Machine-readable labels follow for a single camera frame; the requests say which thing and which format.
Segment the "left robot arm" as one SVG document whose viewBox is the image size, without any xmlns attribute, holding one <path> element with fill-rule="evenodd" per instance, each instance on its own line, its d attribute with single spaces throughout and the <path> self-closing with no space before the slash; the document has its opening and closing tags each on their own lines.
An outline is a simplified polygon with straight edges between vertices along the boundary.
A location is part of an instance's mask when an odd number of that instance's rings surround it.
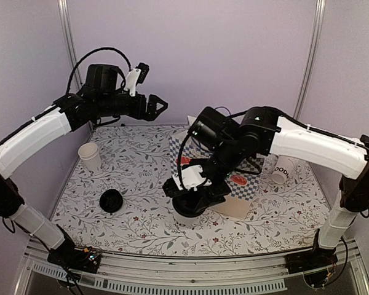
<svg viewBox="0 0 369 295">
<path fill-rule="evenodd" d="M 68 234 L 41 212 L 27 205 L 10 179 L 14 171 L 32 155 L 85 124 L 103 117 L 118 121 L 121 116 L 151 122 L 168 108 L 156 95 L 137 92 L 148 75 L 149 66 L 139 63 L 128 73 L 118 66 L 91 64 L 85 83 L 77 93 L 66 87 L 65 94 L 47 109 L 21 125 L 0 141 L 0 217 L 9 219 L 45 245 L 65 266 L 79 262 L 79 253 Z"/>
</svg>

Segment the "stack of black cup lids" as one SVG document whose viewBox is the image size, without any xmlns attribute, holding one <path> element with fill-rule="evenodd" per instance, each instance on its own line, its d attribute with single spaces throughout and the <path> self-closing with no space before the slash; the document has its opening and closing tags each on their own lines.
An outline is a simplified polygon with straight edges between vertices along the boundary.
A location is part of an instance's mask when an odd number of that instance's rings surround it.
<svg viewBox="0 0 369 295">
<path fill-rule="evenodd" d="M 115 213 L 123 206 L 123 197 L 116 189 L 108 189 L 99 199 L 101 209 L 107 213 Z"/>
</svg>

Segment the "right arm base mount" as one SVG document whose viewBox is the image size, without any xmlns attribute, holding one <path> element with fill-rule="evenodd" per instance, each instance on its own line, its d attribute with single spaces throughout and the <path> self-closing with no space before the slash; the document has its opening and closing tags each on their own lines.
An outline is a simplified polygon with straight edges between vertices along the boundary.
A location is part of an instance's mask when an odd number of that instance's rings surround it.
<svg viewBox="0 0 369 295">
<path fill-rule="evenodd" d="M 335 249 L 325 250 L 321 248 L 313 248 L 308 251 L 287 254 L 284 256 L 284 259 L 285 267 L 289 274 L 326 267 L 338 262 Z"/>
</svg>

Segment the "stack of white paper cups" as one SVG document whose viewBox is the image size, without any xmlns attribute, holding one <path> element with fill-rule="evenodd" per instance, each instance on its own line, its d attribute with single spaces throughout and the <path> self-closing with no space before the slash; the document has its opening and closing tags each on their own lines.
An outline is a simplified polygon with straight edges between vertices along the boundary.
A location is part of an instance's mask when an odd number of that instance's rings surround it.
<svg viewBox="0 0 369 295">
<path fill-rule="evenodd" d="M 101 172 L 102 161 L 98 145 L 96 143 L 85 143 L 77 150 L 79 158 L 85 167 L 94 175 Z"/>
</svg>

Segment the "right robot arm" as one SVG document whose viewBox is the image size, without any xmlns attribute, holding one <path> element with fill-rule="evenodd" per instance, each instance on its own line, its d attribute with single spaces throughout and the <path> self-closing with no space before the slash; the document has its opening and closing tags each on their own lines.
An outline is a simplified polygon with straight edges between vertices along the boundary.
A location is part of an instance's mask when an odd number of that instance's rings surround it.
<svg viewBox="0 0 369 295">
<path fill-rule="evenodd" d="M 311 250 L 287 256 L 288 262 L 320 267 L 335 260 L 335 249 L 356 216 L 369 210 L 369 137 L 346 138 L 302 124 L 269 106 L 242 112 L 242 121 L 207 107 L 193 121 L 188 137 L 209 150 L 208 159 L 193 160 L 173 178 L 172 199 L 178 222 L 191 224 L 229 194 L 226 178 L 257 154 L 293 157 L 341 173 L 339 195 L 325 224 L 317 230 Z"/>
</svg>

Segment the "checkered paper takeout bag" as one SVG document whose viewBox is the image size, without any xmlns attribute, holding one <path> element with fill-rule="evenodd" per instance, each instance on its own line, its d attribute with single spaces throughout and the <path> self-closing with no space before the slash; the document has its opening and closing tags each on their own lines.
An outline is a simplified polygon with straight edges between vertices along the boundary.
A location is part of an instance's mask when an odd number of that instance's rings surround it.
<svg viewBox="0 0 369 295">
<path fill-rule="evenodd" d="M 186 218 L 195 218 L 214 205 L 225 202 L 232 190 L 226 182 L 229 175 L 249 158 L 267 155 L 276 129 L 276 118 L 266 118 L 266 108 L 252 107 L 235 115 L 224 116 L 206 107 L 191 124 L 185 138 L 203 144 L 211 156 L 192 159 L 182 166 L 177 157 L 177 172 L 162 186 L 172 199 L 174 210 Z"/>
</svg>

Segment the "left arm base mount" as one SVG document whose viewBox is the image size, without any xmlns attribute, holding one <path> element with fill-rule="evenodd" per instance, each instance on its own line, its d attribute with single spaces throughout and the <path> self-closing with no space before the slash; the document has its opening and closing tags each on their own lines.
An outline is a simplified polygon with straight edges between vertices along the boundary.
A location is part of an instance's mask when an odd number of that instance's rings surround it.
<svg viewBox="0 0 369 295">
<path fill-rule="evenodd" d="M 47 261 L 65 269 L 96 274 L 101 262 L 101 253 L 91 246 L 65 252 L 50 251 Z"/>
</svg>

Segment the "black plastic cup lid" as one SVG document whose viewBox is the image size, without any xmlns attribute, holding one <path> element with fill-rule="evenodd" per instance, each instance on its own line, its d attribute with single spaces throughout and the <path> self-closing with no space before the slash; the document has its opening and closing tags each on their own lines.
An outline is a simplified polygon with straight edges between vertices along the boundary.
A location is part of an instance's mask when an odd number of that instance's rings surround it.
<svg viewBox="0 0 369 295">
<path fill-rule="evenodd" d="M 174 210 L 181 216 L 186 218 L 195 218 L 205 212 L 205 208 L 199 205 L 199 199 L 184 199 L 182 197 L 175 197 L 172 199 Z"/>
</svg>

